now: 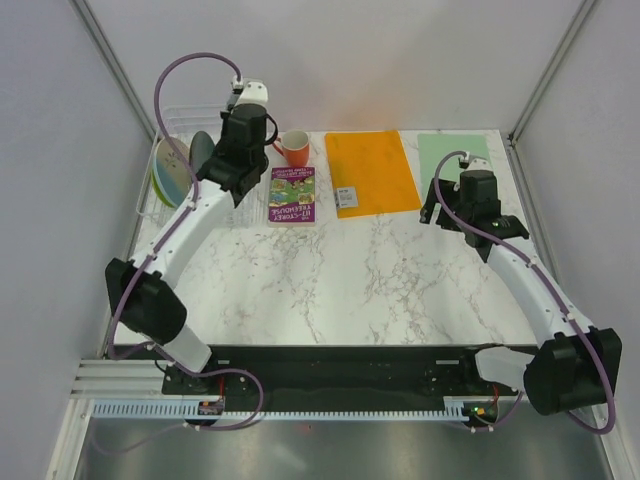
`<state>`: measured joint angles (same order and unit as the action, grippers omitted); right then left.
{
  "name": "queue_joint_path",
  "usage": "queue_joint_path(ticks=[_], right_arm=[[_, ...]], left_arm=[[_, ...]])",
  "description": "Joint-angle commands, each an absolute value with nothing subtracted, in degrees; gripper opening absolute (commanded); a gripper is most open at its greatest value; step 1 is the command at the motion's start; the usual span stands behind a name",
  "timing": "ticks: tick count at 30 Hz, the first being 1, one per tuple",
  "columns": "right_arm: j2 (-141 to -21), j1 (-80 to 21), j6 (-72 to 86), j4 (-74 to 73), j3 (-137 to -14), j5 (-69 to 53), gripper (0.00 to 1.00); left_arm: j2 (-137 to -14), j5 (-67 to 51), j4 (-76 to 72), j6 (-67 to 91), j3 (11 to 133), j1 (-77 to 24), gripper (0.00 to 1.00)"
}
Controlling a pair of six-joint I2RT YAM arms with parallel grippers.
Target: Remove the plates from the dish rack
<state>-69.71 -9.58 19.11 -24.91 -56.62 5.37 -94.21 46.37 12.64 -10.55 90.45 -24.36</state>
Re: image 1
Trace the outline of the dark blue floral plate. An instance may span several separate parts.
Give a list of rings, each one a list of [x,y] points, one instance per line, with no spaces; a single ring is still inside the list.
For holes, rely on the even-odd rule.
[[[215,142],[206,131],[198,131],[192,138],[189,149],[189,164],[194,173],[198,173],[203,165],[212,157]]]

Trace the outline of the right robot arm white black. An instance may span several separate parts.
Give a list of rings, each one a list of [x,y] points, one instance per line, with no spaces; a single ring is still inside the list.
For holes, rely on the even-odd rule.
[[[615,409],[619,335],[596,328],[562,293],[524,224],[503,213],[492,171],[466,170],[458,181],[432,179],[420,220],[463,234],[506,285],[537,343],[533,354],[505,346],[478,350],[457,371],[465,391],[481,393],[493,382],[509,386],[524,392],[543,416],[598,404]]]

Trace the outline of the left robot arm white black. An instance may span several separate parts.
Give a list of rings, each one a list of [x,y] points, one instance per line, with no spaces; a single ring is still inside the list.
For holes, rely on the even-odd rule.
[[[123,324],[185,370],[185,382],[208,393],[219,382],[212,351],[187,325],[187,309],[174,289],[214,226],[225,221],[259,184],[268,166],[265,148],[271,117],[244,103],[223,116],[221,136],[183,203],[158,235],[129,260],[105,269],[114,324]]]

